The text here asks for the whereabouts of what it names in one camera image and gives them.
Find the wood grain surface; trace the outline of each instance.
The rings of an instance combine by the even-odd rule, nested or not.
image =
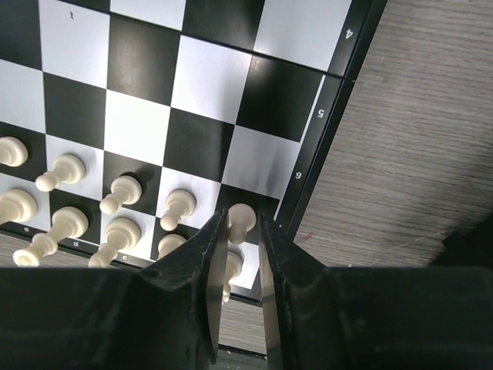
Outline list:
[[[328,265],[421,266],[492,211],[492,21],[490,0],[388,1],[301,247]],[[14,243],[0,239],[0,264]],[[265,353],[261,309],[226,304],[220,341]]]

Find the black square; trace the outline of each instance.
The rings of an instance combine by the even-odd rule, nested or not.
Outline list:
[[[111,191],[111,183],[115,178],[127,175],[139,181],[142,196],[135,204],[124,204],[125,208],[144,214],[156,216],[161,168],[151,163],[134,160],[127,156],[105,152],[104,170],[102,173],[102,195],[105,197]]]
[[[86,8],[92,8],[100,10],[102,12],[109,12],[109,0],[62,0],[75,5],[84,6]]]
[[[37,0],[0,1],[0,59],[41,69]]]
[[[179,34],[112,16],[108,89],[171,105]]]
[[[164,167],[220,182],[234,125],[171,109]]]
[[[54,189],[49,194],[50,214],[53,215],[57,210],[63,207],[75,207],[84,212],[89,220],[89,227],[79,239],[99,244],[99,236],[101,234],[101,212],[99,211],[99,201],[82,197],[77,194],[67,193],[63,190]]]
[[[44,73],[46,133],[102,149],[106,90]]]
[[[217,197],[216,210],[230,208],[238,203],[247,204],[252,207],[257,216],[259,212],[262,212],[273,218],[274,214],[276,214],[279,200],[237,187],[230,187],[229,185],[222,183],[219,196]],[[248,232],[246,241],[251,244],[259,244],[258,225],[255,225],[255,227]]]
[[[189,240],[199,231],[199,229],[196,229],[195,227],[186,226],[182,224],[178,224],[175,230],[166,231],[161,228],[161,225],[159,224],[160,221],[161,220],[159,218],[156,218],[156,222],[154,223],[153,248],[151,249],[151,260],[153,261],[156,261],[157,257],[159,256],[157,245],[159,244],[161,239],[163,239],[166,235],[178,234],[184,237],[185,239]]]
[[[187,0],[183,31],[253,50],[264,0]]]
[[[2,137],[12,136],[21,140],[29,155],[28,160],[18,167],[0,164],[0,172],[28,181],[35,181],[36,177],[46,172],[46,140],[44,133],[3,122],[0,122],[0,133],[2,133]]]
[[[299,142],[322,74],[254,56],[238,113],[238,126]]]

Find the white square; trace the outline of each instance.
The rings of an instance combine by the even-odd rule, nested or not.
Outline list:
[[[216,181],[206,180],[202,177],[163,167],[156,216],[162,217],[166,212],[165,202],[169,193],[174,190],[186,190],[193,194],[197,204],[192,216],[182,220],[180,223],[200,229],[216,211],[220,187],[221,184]]]
[[[53,170],[55,160],[64,154],[72,154],[86,166],[86,176],[78,183],[60,183],[58,189],[83,197],[102,199],[102,167],[104,151],[92,146],[82,145],[46,135],[46,162],[48,171]]]
[[[327,71],[352,0],[266,0],[256,52]]]
[[[149,214],[143,214],[136,210],[120,208],[114,214],[101,214],[101,244],[106,242],[105,228],[112,220],[124,217],[135,222],[140,228],[141,238],[136,246],[128,249],[123,254],[142,258],[143,260],[151,261],[151,250],[153,249],[154,223],[156,218]]]
[[[186,0],[111,0],[111,11],[181,31]]]
[[[222,182],[280,200],[299,152],[300,143],[235,126]]]
[[[0,60],[0,121],[46,132],[43,72]]]
[[[27,191],[36,200],[36,205],[38,206],[38,212],[30,220],[21,222],[20,224],[48,231],[52,225],[49,213],[49,194],[39,191],[31,181],[0,173],[0,195],[10,189]]]
[[[106,92],[105,150],[163,165],[168,106],[120,92]]]
[[[43,71],[106,88],[109,15],[39,0]]]
[[[231,279],[230,284],[251,289],[260,267],[259,246],[245,241],[234,247],[238,247],[241,250],[243,255],[243,266],[241,267],[241,273],[234,279]]]
[[[236,122],[252,56],[182,36],[171,107]]]

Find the white chess piece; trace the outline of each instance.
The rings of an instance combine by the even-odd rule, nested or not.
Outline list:
[[[15,137],[0,137],[0,163],[18,167],[28,160],[28,150],[21,140]]]
[[[159,244],[157,244],[157,250],[159,252],[159,256],[157,259],[161,259],[167,254],[173,252],[180,245],[186,242],[186,239],[178,234],[170,234],[166,235]]]
[[[141,237],[140,228],[127,218],[116,218],[105,229],[106,243],[89,259],[89,267],[108,267],[118,256],[118,251],[136,246]]]
[[[80,237],[89,226],[87,216],[78,208],[63,207],[52,216],[52,228],[46,234],[36,234],[27,248],[14,252],[18,266],[39,266],[44,256],[54,254],[58,242],[66,237]]]
[[[252,230],[257,222],[257,216],[252,207],[246,204],[235,204],[229,211],[230,229],[228,239],[233,244],[241,244],[247,238],[247,232]]]
[[[195,197],[185,190],[175,190],[166,198],[166,212],[161,217],[161,227],[175,230],[179,222],[190,217],[195,210]]]
[[[231,295],[230,281],[241,274],[243,261],[238,254],[228,251],[226,271],[224,272],[223,303],[227,303]]]
[[[99,209],[104,214],[114,214],[122,204],[135,204],[141,195],[139,181],[131,176],[120,176],[111,183],[111,193],[101,200]]]
[[[41,191],[52,191],[60,183],[78,183],[86,175],[84,163],[71,154],[59,156],[53,163],[53,171],[47,171],[36,179]]]
[[[11,189],[0,195],[0,225],[5,222],[25,222],[38,211],[36,201],[24,190]]]

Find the chess piece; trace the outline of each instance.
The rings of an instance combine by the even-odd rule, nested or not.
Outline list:
[[[247,238],[247,232],[252,230],[257,222],[257,216],[252,207],[246,204],[235,204],[229,212],[230,229],[228,239],[233,244],[241,244]]]
[[[108,267],[118,256],[118,251],[136,246],[141,237],[137,224],[126,218],[116,218],[105,229],[106,243],[89,259],[89,267]]]
[[[182,237],[181,235],[177,234],[170,234],[166,235],[159,244],[157,244],[157,250],[159,252],[159,256],[157,259],[161,259],[167,254],[173,252],[175,249],[177,249],[180,245],[186,242],[186,239]]]
[[[48,233],[36,234],[27,248],[14,252],[14,262],[18,266],[39,266],[44,256],[54,254],[58,242],[66,237],[80,237],[89,226],[87,216],[74,207],[63,207],[52,216],[52,228]]]
[[[28,160],[28,150],[21,140],[15,137],[0,137],[0,163],[18,167]]]
[[[238,254],[228,251],[226,271],[224,273],[223,303],[227,303],[231,295],[230,281],[241,274],[243,261]]]
[[[11,189],[0,195],[0,225],[5,222],[25,222],[38,211],[36,201],[24,190]]]
[[[166,198],[166,212],[161,217],[161,227],[166,231],[175,230],[179,222],[190,217],[195,210],[195,197],[185,190],[175,190]]]
[[[86,175],[84,163],[71,154],[59,156],[48,171],[36,179],[36,187],[41,191],[52,191],[60,183],[78,183]]]
[[[114,214],[122,204],[135,204],[141,195],[139,181],[131,176],[120,176],[111,183],[111,193],[101,200],[99,209],[104,214]]]

